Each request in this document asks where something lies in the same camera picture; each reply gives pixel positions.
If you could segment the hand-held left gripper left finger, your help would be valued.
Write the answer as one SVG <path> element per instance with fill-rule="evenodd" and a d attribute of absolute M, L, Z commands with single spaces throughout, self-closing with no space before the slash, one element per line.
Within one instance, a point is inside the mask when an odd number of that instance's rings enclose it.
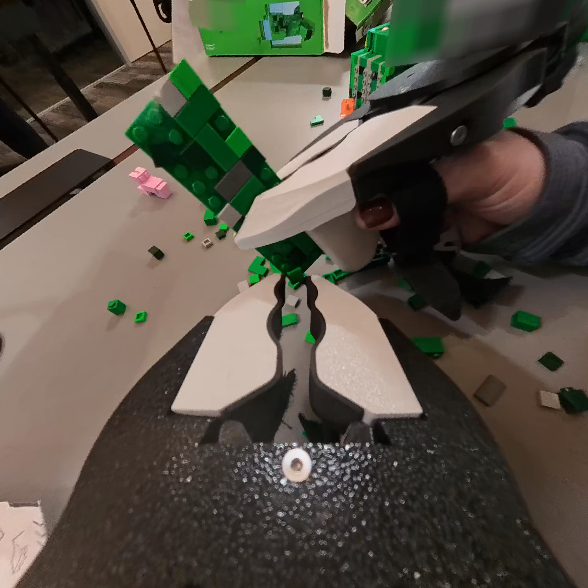
<path fill-rule="evenodd" d="M 171 405 L 173 413 L 221 417 L 260 398 L 283 418 L 290 392 L 280 346 L 285 277 L 271 275 L 237 294 L 215 314 Z"/>

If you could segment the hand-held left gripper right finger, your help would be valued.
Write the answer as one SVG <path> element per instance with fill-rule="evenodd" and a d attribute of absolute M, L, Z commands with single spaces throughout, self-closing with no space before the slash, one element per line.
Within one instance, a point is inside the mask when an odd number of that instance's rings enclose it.
<path fill-rule="evenodd" d="M 306 279 L 309 400 L 324 422 L 418 418 L 423 409 L 377 315 L 321 276 Z"/>

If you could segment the green toy set box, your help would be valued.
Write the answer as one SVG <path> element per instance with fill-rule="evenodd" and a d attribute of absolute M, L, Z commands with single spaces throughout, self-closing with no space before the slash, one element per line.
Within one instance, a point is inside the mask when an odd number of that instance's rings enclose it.
<path fill-rule="evenodd" d="M 314 56 L 344 48 L 345 1 L 172 1 L 176 61 L 207 56 Z"/>

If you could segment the green brick plate assembly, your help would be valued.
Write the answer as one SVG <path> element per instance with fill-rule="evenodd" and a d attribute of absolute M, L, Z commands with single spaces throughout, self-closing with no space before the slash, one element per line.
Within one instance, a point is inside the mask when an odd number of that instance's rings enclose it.
<path fill-rule="evenodd" d="M 235 234 L 254 200 L 281 182 L 185 59 L 125 135 Z"/>

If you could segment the white instruction sheet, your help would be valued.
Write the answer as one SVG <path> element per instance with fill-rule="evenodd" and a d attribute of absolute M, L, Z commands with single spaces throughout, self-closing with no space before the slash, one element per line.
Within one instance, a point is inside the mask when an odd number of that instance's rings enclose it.
<path fill-rule="evenodd" d="M 15 587 L 47 542 L 40 502 L 1 502 L 1 587 Z"/>

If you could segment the person's right hand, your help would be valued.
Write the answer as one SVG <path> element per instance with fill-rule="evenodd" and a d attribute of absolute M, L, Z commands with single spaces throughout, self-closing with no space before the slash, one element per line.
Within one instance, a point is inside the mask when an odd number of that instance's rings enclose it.
<path fill-rule="evenodd" d="M 512 130 L 432 163 L 447 194 L 446 224 L 473 245 L 523 219 L 545 186 L 541 149 Z"/>

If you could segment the pink brick pig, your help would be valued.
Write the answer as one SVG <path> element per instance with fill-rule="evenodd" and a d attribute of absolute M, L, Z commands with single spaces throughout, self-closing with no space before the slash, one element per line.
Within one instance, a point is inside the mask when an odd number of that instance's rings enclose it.
<path fill-rule="evenodd" d="M 172 195 L 167 181 L 153 176 L 146 168 L 136 167 L 128 175 L 137 184 L 137 189 L 143 195 L 156 196 L 161 199 L 167 199 Z"/>

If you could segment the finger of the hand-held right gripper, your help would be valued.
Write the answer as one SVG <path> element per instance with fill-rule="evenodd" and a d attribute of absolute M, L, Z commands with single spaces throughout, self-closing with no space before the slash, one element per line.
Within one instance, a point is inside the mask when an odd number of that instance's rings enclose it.
<path fill-rule="evenodd" d="M 436 106 L 410 106 L 369 119 L 371 151 L 435 109 Z M 331 178 L 282 179 L 256 197 L 235 238 L 237 246 L 242 250 L 258 249 L 314 230 L 352 211 L 356 195 L 350 168 L 360 159 Z"/>
<path fill-rule="evenodd" d="M 279 179 L 327 179 L 346 170 L 373 149 L 368 125 L 370 102 L 338 121 L 278 172 Z"/>

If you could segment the large green brick model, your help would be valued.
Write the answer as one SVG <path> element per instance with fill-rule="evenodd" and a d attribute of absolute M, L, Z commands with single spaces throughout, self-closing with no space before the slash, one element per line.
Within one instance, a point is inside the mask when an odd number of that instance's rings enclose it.
<path fill-rule="evenodd" d="M 349 99 L 360 108 L 370 94 L 399 72 L 385 62 L 389 23 L 367 31 L 364 47 L 350 57 Z"/>

